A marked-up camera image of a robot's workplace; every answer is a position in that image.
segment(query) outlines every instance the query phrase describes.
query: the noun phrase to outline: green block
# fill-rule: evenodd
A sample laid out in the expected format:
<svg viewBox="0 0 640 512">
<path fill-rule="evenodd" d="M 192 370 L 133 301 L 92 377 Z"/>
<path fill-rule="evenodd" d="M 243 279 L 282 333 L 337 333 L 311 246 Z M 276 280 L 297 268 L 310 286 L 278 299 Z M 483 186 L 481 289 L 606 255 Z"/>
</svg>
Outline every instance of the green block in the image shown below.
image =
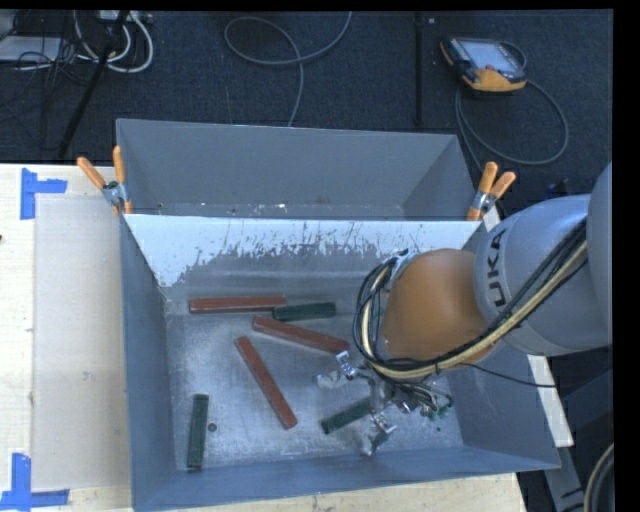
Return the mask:
<svg viewBox="0 0 640 512">
<path fill-rule="evenodd" d="M 189 450 L 187 454 L 187 467 L 189 469 L 202 468 L 208 414 L 209 395 L 195 395 L 193 397 L 193 411 L 191 413 L 191 427 L 189 430 Z"/>
<path fill-rule="evenodd" d="M 312 304 L 277 306 L 273 308 L 271 316 L 281 322 L 331 318 L 336 316 L 336 305 L 335 302 L 315 302 Z"/>
<path fill-rule="evenodd" d="M 356 402 L 348 409 L 334 414 L 320 422 L 320 426 L 325 434 L 331 434 L 339 428 L 347 426 L 360 418 L 364 418 L 371 411 L 371 403 L 369 398 L 364 398 Z"/>
</svg>

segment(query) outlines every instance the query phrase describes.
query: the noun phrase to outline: handheld device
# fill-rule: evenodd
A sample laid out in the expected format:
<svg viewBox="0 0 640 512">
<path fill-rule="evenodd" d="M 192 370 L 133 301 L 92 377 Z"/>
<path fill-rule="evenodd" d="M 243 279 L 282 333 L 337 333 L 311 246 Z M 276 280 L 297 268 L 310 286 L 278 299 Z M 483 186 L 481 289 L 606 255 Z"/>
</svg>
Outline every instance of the handheld device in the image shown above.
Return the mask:
<svg viewBox="0 0 640 512">
<path fill-rule="evenodd" d="M 498 41 L 447 37 L 440 42 L 440 49 L 449 65 L 476 91 L 508 93 L 527 83 L 522 66 Z"/>
</svg>

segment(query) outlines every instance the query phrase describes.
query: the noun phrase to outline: blue tape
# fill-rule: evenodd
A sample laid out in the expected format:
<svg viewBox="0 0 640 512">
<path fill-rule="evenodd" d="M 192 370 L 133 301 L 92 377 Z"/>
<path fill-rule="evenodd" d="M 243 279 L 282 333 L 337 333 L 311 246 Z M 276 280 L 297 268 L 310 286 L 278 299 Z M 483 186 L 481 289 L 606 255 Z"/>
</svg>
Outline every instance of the blue tape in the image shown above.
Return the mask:
<svg viewBox="0 0 640 512">
<path fill-rule="evenodd" d="M 30 512 L 32 507 L 66 505 L 69 489 L 51 492 L 31 492 L 31 459 L 21 453 L 11 456 L 11 490 L 0 495 L 0 510 Z"/>
<path fill-rule="evenodd" d="M 20 219 L 33 219 L 36 216 L 36 194 L 63 194 L 66 190 L 65 180 L 38 181 L 38 175 L 35 172 L 23 167 Z"/>
</svg>

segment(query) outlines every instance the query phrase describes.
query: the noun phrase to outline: gray bin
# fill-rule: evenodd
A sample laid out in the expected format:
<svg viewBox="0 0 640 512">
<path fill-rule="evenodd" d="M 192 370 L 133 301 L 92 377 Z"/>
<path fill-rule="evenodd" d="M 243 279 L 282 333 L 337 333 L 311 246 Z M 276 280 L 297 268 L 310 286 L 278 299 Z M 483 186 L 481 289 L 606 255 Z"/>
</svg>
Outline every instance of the gray bin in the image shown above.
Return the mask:
<svg viewBox="0 0 640 512">
<path fill-rule="evenodd" d="M 134 215 L 121 219 L 124 339 L 135 510 L 217 505 L 558 467 L 538 390 L 473 368 L 439 385 L 435 421 L 389 409 L 398 430 L 372 457 L 366 419 L 320 421 L 368 394 L 320 389 L 331 354 L 252 332 L 253 315 L 191 315 L 190 298 L 285 294 L 336 302 L 301 322 L 351 341 L 358 288 L 393 250 L 472 246 L 474 191 L 452 135 L 121 119 Z M 233 346 L 247 335 L 296 413 L 284 430 Z M 351 356 L 358 352 L 351 345 Z M 531 378 L 508 346 L 487 368 Z M 193 396 L 210 396 L 203 467 L 187 468 Z"/>
</svg>

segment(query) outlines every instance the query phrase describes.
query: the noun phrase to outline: yellow cable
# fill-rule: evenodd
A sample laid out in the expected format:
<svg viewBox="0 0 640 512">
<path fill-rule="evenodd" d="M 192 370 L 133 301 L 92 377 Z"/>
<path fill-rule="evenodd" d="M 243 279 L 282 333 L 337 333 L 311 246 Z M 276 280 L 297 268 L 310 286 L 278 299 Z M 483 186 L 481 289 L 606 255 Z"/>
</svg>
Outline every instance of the yellow cable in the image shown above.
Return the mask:
<svg viewBox="0 0 640 512">
<path fill-rule="evenodd" d="M 587 242 L 583 242 L 580 247 L 571 255 L 571 257 L 562 265 L 562 267 L 556 272 L 549 281 L 547 281 L 534 295 L 531 296 L 529 300 L 515 313 L 513 313 L 504 323 L 502 323 L 499 327 L 497 327 L 494 331 L 489 333 L 486 337 L 480 340 L 478 343 L 464 350 L 460 354 L 452 356 L 444 361 L 438 363 L 437 365 L 432 364 L 429 366 L 425 366 L 424 368 L 416 368 L 414 370 L 391 370 L 389 368 L 385 368 L 384 366 L 380 366 L 379 364 L 369 362 L 371 366 L 373 366 L 377 372 L 386 375 L 392 379 L 422 379 L 435 373 L 438 370 L 445 370 L 447 368 L 452 368 L 456 366 L 466 359 L 476 355 L 478 352 L 488 348 L 490 345 L 496 343 L 501 337 L 507 334 L 512 328 L 518 325 L 522 319 L 524 319 L 531 311 L 533 311 L 545 298 L 547 298 L 551 292 L 560 284 L 560 282 L 567 275 L 568 271 L 573 267 L 573 265 L 582 258 L 587 252 Z M 371 285 L 371 291 L 375 290 L 378 283 L 382 280 L 382 278 L 386 275 L 389 267 L 386 267 L 383 272 L 381 272 L 374 283 Z M 362 314 L 362 322 L 361 322 L 361 332 L 362 332 L 362 346 L 367 354 L 371 357 L 374 357 L 373 352 L 371 350 L 371 346 L 369 343 L 369 322 L 368 318 L 371 314 L 371 299 L 369 299 L 363 308 Z"/>
</svg>

